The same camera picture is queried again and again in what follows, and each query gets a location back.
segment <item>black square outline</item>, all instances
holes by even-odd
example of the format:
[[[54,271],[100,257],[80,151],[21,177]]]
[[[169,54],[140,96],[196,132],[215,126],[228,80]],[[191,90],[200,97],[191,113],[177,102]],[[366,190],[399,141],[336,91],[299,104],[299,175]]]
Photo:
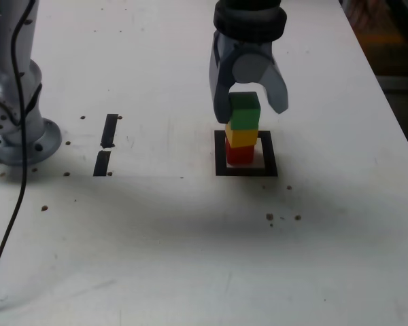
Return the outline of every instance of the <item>black square outline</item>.
[[[259,131],[263,149],[265,168],[229,168],[226,165],[225,131],[215,130],[215,163],[216,176],[226,177],[278,177],[277,163],[273,152],[272,136],[270,131]]]

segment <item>yellow block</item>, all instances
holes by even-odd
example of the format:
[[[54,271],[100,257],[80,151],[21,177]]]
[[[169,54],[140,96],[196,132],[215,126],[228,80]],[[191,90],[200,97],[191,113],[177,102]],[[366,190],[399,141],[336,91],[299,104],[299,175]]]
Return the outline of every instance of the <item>yellow block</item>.
[[[231,122],[225,127],[225,135],[231,148],[255,146],[258,130],[231,130]]]

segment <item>wooden block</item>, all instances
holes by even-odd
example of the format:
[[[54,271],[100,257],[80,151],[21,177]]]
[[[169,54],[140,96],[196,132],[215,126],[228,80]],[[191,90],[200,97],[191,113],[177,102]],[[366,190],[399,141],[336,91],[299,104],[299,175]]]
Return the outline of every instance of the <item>wooden block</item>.
[[[257,144],[258,130],[232,130],[231,122],[225,126],[225,135],[231,148],[255,146]]]
[[[226,162],[230,165],[252,164],[254,161],[254,146],[232,148],[228,139],[225,139]]]
[[[257,93],[230,93],[230,105],[232,130],[258,130],[261,108]]]

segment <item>black cable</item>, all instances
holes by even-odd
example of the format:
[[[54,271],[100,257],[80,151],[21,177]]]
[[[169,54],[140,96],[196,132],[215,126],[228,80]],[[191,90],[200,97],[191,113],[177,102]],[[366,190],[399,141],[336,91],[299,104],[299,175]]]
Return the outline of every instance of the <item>black cable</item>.
[[[29,4],[26,7],[26,10],[24,11],[23,15],[21,16],[20,20],[18,21],[18,24],[15,27],[14,32],[12,33],[12,39],[11,39],[11,58],[12,58],[12,67],[14,68],[14,76],[15,76],[15,81],[16,85],[18,88],[18,98],[20,100],[20,114],[21,114],[21,148],[22,148],[22,180],[21,180],[21,189],[20,189],[20,195],[18,197],[18,200],[16,201],[14,213],[12,214],[11,220],[9,222],[9,225],[7,226],[5,235],[3,237],[3,240],[1,241],[0,244],[0,258],[1,255],[3,254],[3,250],[5,249],[5,245],[7,242],[7,239],[9,238],[9,235],[11,233],[12,227],[14,226],[16,217],[18,215],[18,212],[21,207],[22,199],[24,198],[24,192],[26,191],[26,184],[27,184],[27,141],[26,141],[26,115],[24,114],[24,94],[22,92],[22,85],[21,85],[21,80],[20,80],[20,72],[18,71],[18,63],[16,60],[16,40],[18,38],[18,34],[21,31],[21,28],[27,19],[29,17],[29,14],[31,13],[33,6],[35,5],[36,0],[29,0]]]

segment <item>red block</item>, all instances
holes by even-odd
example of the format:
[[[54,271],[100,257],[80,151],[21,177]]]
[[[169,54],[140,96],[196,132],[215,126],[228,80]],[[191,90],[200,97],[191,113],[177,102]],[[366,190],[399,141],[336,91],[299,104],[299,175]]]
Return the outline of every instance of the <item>red block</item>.
[[[254,161],[254,146],[231,148],[227,138],[225,138],[226,161],[230,165],[252,164]]]

